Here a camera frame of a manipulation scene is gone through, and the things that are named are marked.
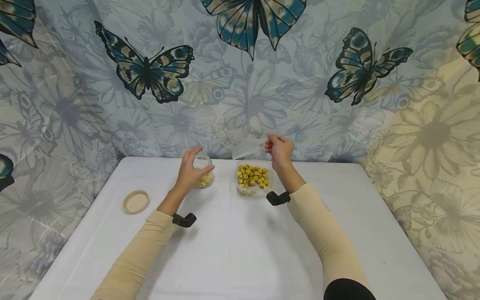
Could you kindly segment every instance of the beige lid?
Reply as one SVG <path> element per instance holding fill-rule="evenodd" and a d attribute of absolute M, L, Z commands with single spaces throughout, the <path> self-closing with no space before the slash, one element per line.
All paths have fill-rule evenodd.
<path fill-rule="evenodd" d="M 150 204 L 150 198 L 145 191 L 133 191 L 123 200 L 123 210 L 130 215 L 139 214 Z"/>

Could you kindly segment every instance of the glass jar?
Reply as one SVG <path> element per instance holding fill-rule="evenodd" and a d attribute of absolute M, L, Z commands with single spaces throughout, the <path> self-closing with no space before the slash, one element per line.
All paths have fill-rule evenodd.
<path fill-rule="evenodd" d="M 195 159 L 193 160 L 193 167 L 195 169 L 203 169 L 211 165 L 212 165 L 212 160 L 204 152 L 200 152 L 197 155 L 195 155 Z M 213 171 L 203 175 L 202 178 L 200 178 L 200 180 L 197 182 L 197 188 L 206 188 L 207 186 L 212 184 L 213 179 L 214 179 Z"/>

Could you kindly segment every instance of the beige sleeve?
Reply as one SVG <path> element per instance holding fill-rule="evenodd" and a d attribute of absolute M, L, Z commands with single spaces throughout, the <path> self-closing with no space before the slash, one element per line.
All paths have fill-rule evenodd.
<path fill-rule="evenodd" d="M 322 261 L 324 290 L 339 278 L 352 279 L 369 288 L 352 243 L 311 184 L 303 185 L 290 195 L 288 209 Z"/>
<path fill-rule="evenodd" d="M 153 211 L 90 300 L 135 300 L 154 260 L 173 234 L 172 219 Z"/>

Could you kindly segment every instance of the clear scoop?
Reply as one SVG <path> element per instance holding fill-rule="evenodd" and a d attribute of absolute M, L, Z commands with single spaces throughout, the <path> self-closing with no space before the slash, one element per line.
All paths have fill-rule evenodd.
<path fill-rule="evenodd" d="M 239 159 L 248 155 L 252 155 L 261 151 L 263 144 L 268 138 L 261 138 L 259 140 L 255 138 L 246 139 L 240 144 L 236 145 L 232 150 L 232 159 Z"/>

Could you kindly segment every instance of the white tablecloth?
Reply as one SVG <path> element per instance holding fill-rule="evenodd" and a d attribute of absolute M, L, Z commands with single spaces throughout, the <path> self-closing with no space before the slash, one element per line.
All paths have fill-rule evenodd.
<path fill-rule="evenodd" d="M 179 214 L 197 216 L 178 228 L 137 299 L 322 299 L 322 266 L 286 205 L 240 196 L 236 161 L 214 160 L 215 181 L 192 191 Z M 163 200 L 180 160 L 127 157 L 40 282 L 31 300 L 85 300 Z M 358 165 L 295 163 L 337 216 L 359 253 L 378 300 L 442 300 L 445 296 Z M 124 197 L 144 190 L 150 206 L 122 211 Z M 275 191 L 283 192 L 279 182 Z"/>

